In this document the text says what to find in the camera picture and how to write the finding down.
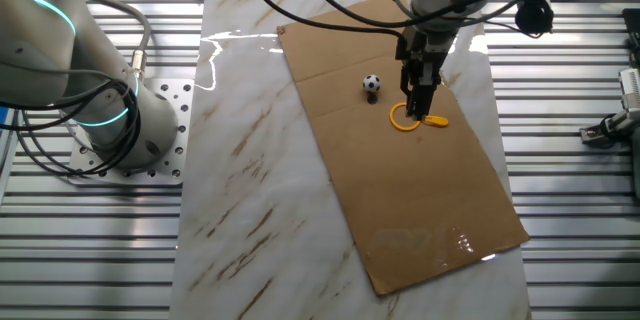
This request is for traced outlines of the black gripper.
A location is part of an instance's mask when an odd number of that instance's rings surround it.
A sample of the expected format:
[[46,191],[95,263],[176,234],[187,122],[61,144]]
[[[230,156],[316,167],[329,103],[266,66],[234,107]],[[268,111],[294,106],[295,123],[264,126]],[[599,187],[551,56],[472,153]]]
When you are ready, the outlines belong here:
[[453,45],[457,30],[420,32],[406,27],[396,59],[402,62],[400,89],[406,96],[408,116],[424,120],[441,83],[440,69]]

